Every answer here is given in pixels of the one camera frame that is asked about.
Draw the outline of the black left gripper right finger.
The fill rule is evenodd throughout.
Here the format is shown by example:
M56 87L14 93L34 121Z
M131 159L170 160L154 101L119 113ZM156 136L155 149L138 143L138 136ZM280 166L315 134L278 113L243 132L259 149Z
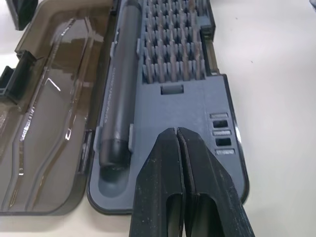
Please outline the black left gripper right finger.
M186 237L255 237L233 180L201 136L177 129L186 185Z

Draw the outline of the grey screwdriver kit case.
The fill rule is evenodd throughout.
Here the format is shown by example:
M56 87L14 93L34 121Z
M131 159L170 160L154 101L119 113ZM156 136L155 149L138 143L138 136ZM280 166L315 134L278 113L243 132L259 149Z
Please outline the grey screwdriver kit case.
M143 22L139 50L131 164L101 171L95 157L87 197L99 212L130 214L136 177L157 136L167 128L198 133L231 175L242 202L249 179L227 76L214 56L215 22L210 3L195 0L139 0Z

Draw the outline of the dark black item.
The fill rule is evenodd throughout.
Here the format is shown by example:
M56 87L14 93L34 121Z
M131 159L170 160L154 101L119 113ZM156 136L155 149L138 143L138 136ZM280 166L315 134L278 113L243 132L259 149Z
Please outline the dark black item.
M39 0L5 0L15 29L22 31L31 22Z

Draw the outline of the smoky transparent case lid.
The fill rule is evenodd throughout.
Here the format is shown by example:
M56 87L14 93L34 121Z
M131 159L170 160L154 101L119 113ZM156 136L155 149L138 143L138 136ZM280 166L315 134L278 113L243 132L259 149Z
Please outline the smoky transparent case lid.
M84 196L117 8L39 1L0 71L0 216L63 215Z

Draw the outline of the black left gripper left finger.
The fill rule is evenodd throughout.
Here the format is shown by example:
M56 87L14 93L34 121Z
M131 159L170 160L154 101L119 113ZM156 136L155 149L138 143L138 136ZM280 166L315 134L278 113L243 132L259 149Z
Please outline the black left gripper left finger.
M180 144L168 128L137 176L129 237L182 237L185 202Z

